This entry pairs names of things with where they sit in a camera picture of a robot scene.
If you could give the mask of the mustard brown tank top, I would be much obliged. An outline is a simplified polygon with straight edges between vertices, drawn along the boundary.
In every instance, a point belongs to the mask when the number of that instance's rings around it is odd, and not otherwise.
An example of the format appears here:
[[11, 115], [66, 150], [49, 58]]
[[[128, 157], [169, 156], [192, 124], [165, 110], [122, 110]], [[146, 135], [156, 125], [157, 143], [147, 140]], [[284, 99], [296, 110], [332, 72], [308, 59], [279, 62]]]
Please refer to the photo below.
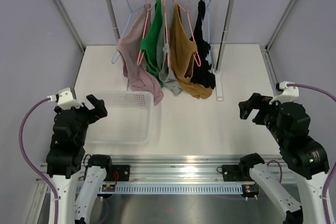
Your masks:
[[212, 89], [193, 83], [194, 62], [197, 51], [196, 42], [191, 41], [184, 30], [181, 9], [174, 3], [173, 17], [170, 26], [171, 68], [181, 88], [197, 99], [207, 99]]

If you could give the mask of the black tank top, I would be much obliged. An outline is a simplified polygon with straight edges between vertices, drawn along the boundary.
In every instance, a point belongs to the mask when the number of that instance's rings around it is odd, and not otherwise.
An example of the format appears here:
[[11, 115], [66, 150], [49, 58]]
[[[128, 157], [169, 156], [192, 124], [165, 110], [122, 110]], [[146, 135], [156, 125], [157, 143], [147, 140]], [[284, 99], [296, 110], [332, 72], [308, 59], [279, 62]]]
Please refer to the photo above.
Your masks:
[[194, 35], [194, 41], [196, 42], [197, 45], [198, 54], [200, 56], [201, 66], [198, 67], [197, 63], [194, 63], [193, 76], [191, 78], [191, 81], [193, 83], [201, 84], [205, 88], [214, 89], [215, 76], [212, 72], [210, 72], [212, 65], [210, 65], [206, 60], [206, 57], [208, 56], [208, 53], [211, 50], [211, 46], [208, 42], [206, 42], [203, 39], [203, 32], [202, 32], [205, 11], [206, 11], [206, 4], [204, 0], [199, 0], [197, 20], [195, 23], [193, 35]]

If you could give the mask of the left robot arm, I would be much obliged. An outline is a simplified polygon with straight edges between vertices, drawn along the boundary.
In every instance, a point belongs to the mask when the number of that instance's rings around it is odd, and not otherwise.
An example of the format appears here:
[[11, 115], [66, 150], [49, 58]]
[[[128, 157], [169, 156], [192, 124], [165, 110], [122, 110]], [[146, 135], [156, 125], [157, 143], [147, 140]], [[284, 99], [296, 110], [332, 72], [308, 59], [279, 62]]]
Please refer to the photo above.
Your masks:
[[84, 104], [67, 110], [60, 106], [54, 109], [54, 133], [46, 162], [47, 174], [57, 193], [50, 205], [58, 208], [54, 211], [56, 217], [49, 220], [56, 223], [89, 223], [99, 187], [113, 176], [111, 157], [94, 154], [88, 160], [83, 186], [76, 193], [88, 126], [108, 115], [103, 100], [98, 100], [92, 94], [86, 98], [93, 109], [88, 109]]

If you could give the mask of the green tank top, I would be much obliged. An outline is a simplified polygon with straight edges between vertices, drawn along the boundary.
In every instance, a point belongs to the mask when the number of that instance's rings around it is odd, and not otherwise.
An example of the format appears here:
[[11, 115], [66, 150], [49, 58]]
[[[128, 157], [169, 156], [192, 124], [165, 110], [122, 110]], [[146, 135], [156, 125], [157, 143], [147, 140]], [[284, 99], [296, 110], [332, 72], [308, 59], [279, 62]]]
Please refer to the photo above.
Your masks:
[[162, 2], [157, 0], [155, 4], [155, 14], [147, 35], [141, 40], [140, 49], [144, 52], [147, 71], [158, 80], [160, 87], [163, 87], [159, 79], [159, 68], [156, 60], [156, 47], [162, 26]]

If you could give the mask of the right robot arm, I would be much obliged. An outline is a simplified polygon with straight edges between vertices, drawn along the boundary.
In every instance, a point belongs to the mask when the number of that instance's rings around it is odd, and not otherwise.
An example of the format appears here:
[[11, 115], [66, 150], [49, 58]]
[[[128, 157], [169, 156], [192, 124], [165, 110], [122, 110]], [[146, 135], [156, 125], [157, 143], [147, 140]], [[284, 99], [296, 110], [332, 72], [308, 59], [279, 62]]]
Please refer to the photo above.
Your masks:
[[329, 201], [330, 179], [335, 168], [329, 166], [323, 146], [309, 136], [310, 117], [303, 105], [295, 103], [298, 92], [284, 91], [274, 98], [253, 93], [238, 104], [239, 117], [263, 125], [279, 146], [282, 160], [293, 172], [300, 201], [296, 201], [269, 172], [257, 153], [240, 158], [238, 173], [262, 188], [281, 213], [284, 223], [335, 223]]

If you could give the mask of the grey tank top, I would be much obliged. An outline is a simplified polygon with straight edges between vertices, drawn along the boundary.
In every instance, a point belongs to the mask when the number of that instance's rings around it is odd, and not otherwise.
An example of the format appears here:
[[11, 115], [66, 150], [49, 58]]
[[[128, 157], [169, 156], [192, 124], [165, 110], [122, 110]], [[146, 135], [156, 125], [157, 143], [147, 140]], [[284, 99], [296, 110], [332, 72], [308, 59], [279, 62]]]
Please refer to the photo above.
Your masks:
[[156, 46], [156, 61], [159, 69], [159, 80], [174, 94], [174, 96], [178, 96], [182, 93], [183, 89], [177, 82], [171, 66], [167, 65], [168, 52], [170, 52], [169, 44], [166, 43], [165, 24], [162, 22]]

